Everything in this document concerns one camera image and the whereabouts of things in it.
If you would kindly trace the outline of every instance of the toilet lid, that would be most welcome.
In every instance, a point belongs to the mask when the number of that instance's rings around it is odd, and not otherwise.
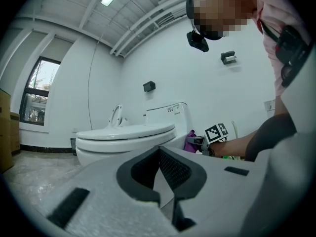
[[[109,119],[109,127],[118,126],[121,120],[122,105],[116,105]]]
[[[106,127],[104,129],[78,132],[77,137],[88,140],[124,140],[157,135],[174,128],[171,123],[139,124],[123,127]]]

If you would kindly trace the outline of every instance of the ceiling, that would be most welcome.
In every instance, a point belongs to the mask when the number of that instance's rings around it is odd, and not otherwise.
[[[186,17],[186,0],[28,0],[17,18],[45,20],[89,35],[126,57],[148,38]]]

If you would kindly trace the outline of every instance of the purple object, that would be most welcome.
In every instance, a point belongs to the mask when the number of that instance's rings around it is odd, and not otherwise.
[[[198,147],[197,145],[187,142],[187,138],[189,137],[196,137],[194,130],[191,130],[189,134],[187,135],[183,150],[191,152],[191,153],[195,153],[198,150]]]

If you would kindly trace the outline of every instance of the trash can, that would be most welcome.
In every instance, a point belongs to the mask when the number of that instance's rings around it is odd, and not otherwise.
[[[76,156],[76,138],[71,138],[70,139],[70,143],[71,143],[71,151],[73,152],[73,155]]]

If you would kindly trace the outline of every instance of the floor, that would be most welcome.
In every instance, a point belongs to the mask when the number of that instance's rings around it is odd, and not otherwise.
[[[73,154],[22,151],[3,177],[11,191],[35,208],[44,196],[75,175],[81,167]]]

